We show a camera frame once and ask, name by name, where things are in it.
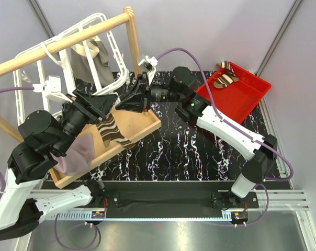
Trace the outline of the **brown striped sock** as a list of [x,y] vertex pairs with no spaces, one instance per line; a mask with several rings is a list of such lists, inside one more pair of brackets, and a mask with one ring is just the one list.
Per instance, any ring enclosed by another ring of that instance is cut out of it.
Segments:
[[238,82],[239,78],[236,76],[230,62],[223,61],[217,63],[217,66],[225,69],[225,73],[216,79],[213,86],[217,89],[223,89],[231,85],[232,83]]
[[134,143],[120,132],[112,114],[109,114],[108,117],[97,125],[97,130],[105,147],[108,147],[111,141],[118,143],[125,149],[134,147]]

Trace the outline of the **lilac sock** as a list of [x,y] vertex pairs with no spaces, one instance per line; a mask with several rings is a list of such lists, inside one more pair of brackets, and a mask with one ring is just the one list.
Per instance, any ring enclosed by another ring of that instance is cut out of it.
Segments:
[[65,157],[55,157],[57,164],[53,167],[58,172],[73,176],[91,168],[95,158],[94,139],[91,133],[78,136],[66,152]]

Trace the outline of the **white plastic sock hanger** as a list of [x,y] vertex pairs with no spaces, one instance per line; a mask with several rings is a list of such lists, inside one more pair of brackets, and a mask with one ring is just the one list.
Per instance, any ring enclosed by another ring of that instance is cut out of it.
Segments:
[[[69,29],[63,31],[62,33],[58,34],[57,36],[54,36],[46,41],[43,41],[39,43],[38,45],[35,45],[19,54],[16,55],[17,58],[21,56],[25,56],[30,52],[34,52],[38,49],[46,49],[48,45],[50,45],[53,42],[59,41],[65,37],[68,37],[72,34],[77,34],[78,32],[84,30],[85,28],[91,27],[91,24],[94,21],[99,21],[100,24],[108,21],[109,19],[103,14],[103,13],[94,13],[87,18],[83,19],[82,21],[78,22],[77,24],[73,25]],[[98,56],[101,54],[101,51],[95,52],[93,49],[93,41],[96,41],[97,43],[100,43],[101,40],[97,35],[90,39],[86,39],[80,43],[77,43],[71,47],[66,47],[65,49],[58,52],[60,59],[56,60],[50,51],[46,52],[47,56],[59,67],[62,68],[65,84],[66,84],[66,90],[69,94],[73,94],[73,90],[76,88],[75,86],[75,79],[76,77],[73,75],[73,68],[72,63],[74,62],[74,58],[72,56],[68,55],[68,52],[75,52],[80,58],[86,59],[88,63],[88,69],[87,70],[81,70],[82,72],[89,72],[93,78],[93,84],[96,87],[95,95],[104,95],[104,94],[113,94],[115,90],[120,88],[124,83],[130,82],[130,75],[129,70],[127,69],[124,61],[123,61],[123,54],[119,51],[119,48],[117,46],[117,43],[114,39],[114,36],[110,29],[106,31],[106,36],[109,41],[110,47],[112,49],[112,53],[114,56],[114,59],[119,67],[119,77],[117,80],[113,81],[109,85],[104,85],[101,80],[102,71],[97,68],[97,63],[94,61],[98,58]],[[38,60],[37,62],[37,69],[40,79],[40,84],[44,83],[44,81],[47,79],[44,75],[44,68],[41,60]],[[50,104],[48,99],[43,98],[43,108],[46,111],[50,110]]]

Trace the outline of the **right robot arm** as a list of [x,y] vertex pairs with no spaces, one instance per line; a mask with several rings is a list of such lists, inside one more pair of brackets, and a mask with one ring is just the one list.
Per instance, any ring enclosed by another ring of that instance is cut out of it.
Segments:
[[176,67],[168,84],[153,84],[147,73],[139,74],[133,89],[121,98],[117,110],[148,111],[153,102],[175,102],[175,112],[188,124],[206,130],[236,149],[246,163],[226,195],[215,195],[221,209],[243,207],[249,191],[261,184],[273,167],[277,139],[247,130],[218,110],[193,90],[195,76],[183,66]]

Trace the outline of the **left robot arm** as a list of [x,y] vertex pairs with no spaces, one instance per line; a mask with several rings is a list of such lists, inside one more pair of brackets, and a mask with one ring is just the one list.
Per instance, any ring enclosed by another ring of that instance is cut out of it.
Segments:
[[111,112],[118,96],[88,95],[74,90],[56,119],[45,110],[31,113],[18,127],[23,141],[12,151],[0,189],[0,241],[22,237],[51,216],[75,207],[98,207],[104,199],[100,183],[89,181],[58,196],[34,199],[34,187],[64,157],[87,124]]

